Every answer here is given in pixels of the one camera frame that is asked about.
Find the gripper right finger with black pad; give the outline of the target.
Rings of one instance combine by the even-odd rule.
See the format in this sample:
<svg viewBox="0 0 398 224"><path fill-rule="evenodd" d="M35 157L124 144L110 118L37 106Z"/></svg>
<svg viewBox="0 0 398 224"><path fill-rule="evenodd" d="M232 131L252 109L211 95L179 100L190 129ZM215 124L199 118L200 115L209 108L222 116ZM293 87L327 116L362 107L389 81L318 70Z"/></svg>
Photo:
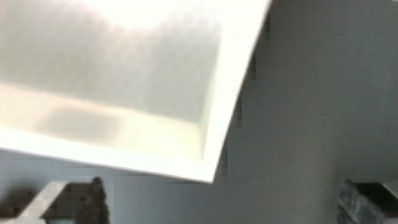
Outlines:
<svg viewBox="0 0 398 224"><path fill-rule="evenodd" d="M398 224L398 182L343 182L335 224Z"/></svg>

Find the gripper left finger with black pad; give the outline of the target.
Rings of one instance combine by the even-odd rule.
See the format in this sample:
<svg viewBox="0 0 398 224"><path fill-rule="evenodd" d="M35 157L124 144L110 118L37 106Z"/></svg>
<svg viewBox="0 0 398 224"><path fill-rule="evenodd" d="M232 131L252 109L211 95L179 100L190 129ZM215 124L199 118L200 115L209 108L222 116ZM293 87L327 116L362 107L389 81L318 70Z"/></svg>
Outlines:
<svg viewBox="0 0 398 224"><path fill-rule="evenodd" d="M103 180L49 182L14 217L0 224L110 224Z"/></svg>

